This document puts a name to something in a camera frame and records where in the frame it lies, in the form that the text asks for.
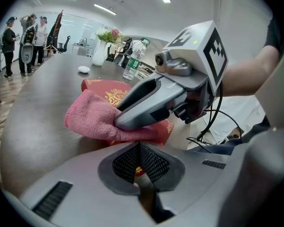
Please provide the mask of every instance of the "gray sleeve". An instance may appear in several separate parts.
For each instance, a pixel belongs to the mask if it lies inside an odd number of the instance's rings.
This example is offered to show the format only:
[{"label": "gray sleeve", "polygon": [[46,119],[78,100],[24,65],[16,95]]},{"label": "gray sleeve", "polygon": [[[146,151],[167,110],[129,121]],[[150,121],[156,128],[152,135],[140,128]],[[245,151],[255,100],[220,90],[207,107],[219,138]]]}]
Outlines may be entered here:
[{"label": "gray sleeve", "polygon": [[26,28],[26,22],[27,22],[27,19],[22,19],[22,20],[20,20],[21,26],[22,26],[23,28]]}]

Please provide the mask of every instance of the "desk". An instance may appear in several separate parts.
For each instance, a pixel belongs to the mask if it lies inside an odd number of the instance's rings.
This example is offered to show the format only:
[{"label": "desk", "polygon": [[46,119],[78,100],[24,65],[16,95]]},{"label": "desk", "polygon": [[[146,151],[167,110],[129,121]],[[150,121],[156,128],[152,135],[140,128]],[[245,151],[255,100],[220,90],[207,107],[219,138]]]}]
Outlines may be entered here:
[{"label": "desk", "polygon": [[[64,116],[81,94],[83,79],[113,79],[134,86],[124,69],[105,61],[92,66],[89,57],[59,54],[51,57],[23,86],[5,123],[0,148],[4,188],[19,196],[43,174],[66,160],[108,146],[106,141],[83,137],[64,126]],[[78,66],[90,68],[88,76]]]},{"label": "desk", "polygon": [[83,55],[86,56],[86,54],[91,54],[91,50],[93,48],[88,46],[81,46],[78,44],[72,44],[71,54],[74,54],[74,48],[77,48],[76,55]]}]

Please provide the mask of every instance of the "pink flower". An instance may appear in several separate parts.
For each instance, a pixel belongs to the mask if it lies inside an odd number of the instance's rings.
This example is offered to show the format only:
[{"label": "pink flower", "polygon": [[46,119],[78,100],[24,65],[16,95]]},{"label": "pink flower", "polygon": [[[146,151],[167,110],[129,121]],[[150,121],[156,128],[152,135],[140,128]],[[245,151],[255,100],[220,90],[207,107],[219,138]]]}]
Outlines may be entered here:
[{"label": "pink flower", "polygon": [[117,28],[112,29],[112,36],[116,37],[120,34],[120,31]]}]

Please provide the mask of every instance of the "flower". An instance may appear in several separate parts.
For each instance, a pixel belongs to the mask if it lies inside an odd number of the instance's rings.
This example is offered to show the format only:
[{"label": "flower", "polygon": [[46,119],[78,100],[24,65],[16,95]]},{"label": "flower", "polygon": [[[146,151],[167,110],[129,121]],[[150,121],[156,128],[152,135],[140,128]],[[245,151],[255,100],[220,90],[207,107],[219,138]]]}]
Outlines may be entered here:
[{"label": "flower", "polygon": [[116,37],[120,34],[120,31],[117,28],[112,29],[112,36]]},{"label": "flower", "polygon": [[112,30],[99,28],[96,32],[96,36],[99,38],[99,40],[108,43],[117,43],[122,38],[120,30],[118,30],[117,28],[113,28]]}]

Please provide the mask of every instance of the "black jacket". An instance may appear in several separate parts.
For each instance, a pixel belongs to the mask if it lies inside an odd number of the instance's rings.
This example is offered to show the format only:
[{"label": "black jacket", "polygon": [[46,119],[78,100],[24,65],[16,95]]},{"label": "black jacket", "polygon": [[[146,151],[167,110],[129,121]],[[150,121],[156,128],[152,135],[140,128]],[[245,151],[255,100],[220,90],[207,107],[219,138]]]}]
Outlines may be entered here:
[{"label": "black jacket", "polygon": [[14,31],[11,28],[7,28],[2,36],[2,43],[3,43],[3,53],[13,52],[15,50],[15,41],[13,38],[16,37]]}]

